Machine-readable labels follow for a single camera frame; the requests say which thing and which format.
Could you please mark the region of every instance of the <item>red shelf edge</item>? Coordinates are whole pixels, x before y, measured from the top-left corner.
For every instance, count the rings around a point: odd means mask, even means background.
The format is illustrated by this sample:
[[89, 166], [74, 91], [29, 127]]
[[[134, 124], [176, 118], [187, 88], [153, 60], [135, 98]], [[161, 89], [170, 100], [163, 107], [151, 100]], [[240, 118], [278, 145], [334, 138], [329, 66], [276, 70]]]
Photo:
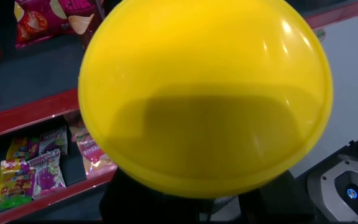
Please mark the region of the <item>red shelf edge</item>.
[[77, 89], [0, 112], [0, 135], [78, 110]]
[[358, 16], [358, 2], [333, 9], [321, 14], [306, 17], [305, 20], [312, 29], [331, 25]]
[[21, 217], [24, 217], [26, 215], [34, 213], [38, 210], [46, 208], [46, 207], [53, 205], [55, 203], [58, 203], [58, 202], [65, 200], [69, 197], [78, 195], [78, 194], [85, 192], [89, 189], [95, 188], [101, 184], [108, 183], [114, 176], [115, 172], [116, 171], [113, 170], [111, 172], [94, 177], [92, 179], [83, 180], [77, 184], [68, 186], [67, 188], [62, 189], [58, 192], [52, 193], [46, 197], [43, 197], [43, 198], [40, 198], [37, 200], [33, 200], [31, 203], [22, 205], [17, 208], [11, 208], [9, 210], [6, 210], [5, 212], [1, 212], [0, 213], [0, 223], [7, 223], [12, 220], [17, 220]]
[[[355, 16], [358, 16], [358, 2], [315, 16], [306, 17], [305, 20], [312, 29], [316, 29]], [[0, 135], [78, 110], [77, 96], [77, 89], [69, 90], [18, 108], [0, 112]], [[66, 198], [107, 183], [112, 179], [114, 173], [115, 171], [112, 171], [90, 180], [81, 181], [45, 198], [40, 198], [26, 205], [2, 212], [0, 213], [0, 223], [16, 220]]]

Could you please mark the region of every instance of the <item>white wall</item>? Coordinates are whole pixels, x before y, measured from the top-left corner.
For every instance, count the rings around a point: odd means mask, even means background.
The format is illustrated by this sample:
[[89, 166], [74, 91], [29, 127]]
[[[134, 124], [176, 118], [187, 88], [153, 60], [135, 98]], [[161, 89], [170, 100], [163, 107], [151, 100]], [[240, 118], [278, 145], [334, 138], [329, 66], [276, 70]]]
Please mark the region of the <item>white wall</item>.
[[351, 140], [358, 140], [358, 16], [324, 28], [323, 47], [334, 79], [334, 105], [314, 149], [290, 169], [296, 177]]

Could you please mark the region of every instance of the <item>blue light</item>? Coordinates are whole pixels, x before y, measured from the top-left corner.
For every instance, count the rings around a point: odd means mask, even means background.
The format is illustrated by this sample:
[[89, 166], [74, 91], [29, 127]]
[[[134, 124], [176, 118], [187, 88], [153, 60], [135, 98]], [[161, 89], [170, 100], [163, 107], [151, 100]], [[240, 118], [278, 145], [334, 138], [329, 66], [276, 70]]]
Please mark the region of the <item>blue light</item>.
[[348, 189], [347, 196], [349, 196], [349, 198], [351, 198], [351, 199], [355, 199], [355, 198], [357, 198], [357, 192], [353, 189]]

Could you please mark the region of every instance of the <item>yellow plastic lid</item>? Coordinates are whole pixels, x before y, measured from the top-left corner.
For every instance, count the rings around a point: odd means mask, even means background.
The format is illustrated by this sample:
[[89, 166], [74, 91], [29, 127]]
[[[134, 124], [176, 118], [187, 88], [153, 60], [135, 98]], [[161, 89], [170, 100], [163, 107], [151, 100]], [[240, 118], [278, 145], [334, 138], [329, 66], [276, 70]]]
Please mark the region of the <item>yellow plastic lid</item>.
[[124, 0], [89, 44], [78, 91], [86, 126], [120, 168], [194, 198], [286, 171], [333, 102], [319, 40], [281, 0]]

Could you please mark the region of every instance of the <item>colorful candy package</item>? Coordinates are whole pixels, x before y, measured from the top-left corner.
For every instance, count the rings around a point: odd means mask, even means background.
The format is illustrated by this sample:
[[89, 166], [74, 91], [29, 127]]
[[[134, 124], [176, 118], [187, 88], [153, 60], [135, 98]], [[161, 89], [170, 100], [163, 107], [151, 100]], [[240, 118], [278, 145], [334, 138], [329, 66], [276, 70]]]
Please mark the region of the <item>colorful candy package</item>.
[[74, 111], [64, 114], [63, 117], [68, 123], [68, 128], [71, 131], [71, 141], [76, 142], [76, 138], [88, 134], [88, 130], [85, 127], [82, 120], [80, 111]]
[[58, 0], [16, 0], [14, 14], [17, 20], [16, 47], [72, 32]]
[[59, 158], [60, 150], [55, 149], [27, 162], [31, 167], [35, 167], [34, 199], [66, 187], [59, 167]]
[[78, 137], [77, 145], [83, 156], [87, 179], [117, 169], [117, 164], [102, 151], [91, 135], [86, 134], [82, 137]]
[[25, 160], [1, 161], [0, 208], [18, 207], [32, 200], [35, 169]]
[[39, 144], [39, 138], [13, 138], [7, 150], [6, 159], [35, 158], [39, 154]]
[[50, 152], [54, 149], [60, 149], [63, 155], [67, 155], [67, 131], [66, 126], [54, 129], [41, 134], [39, 155]]

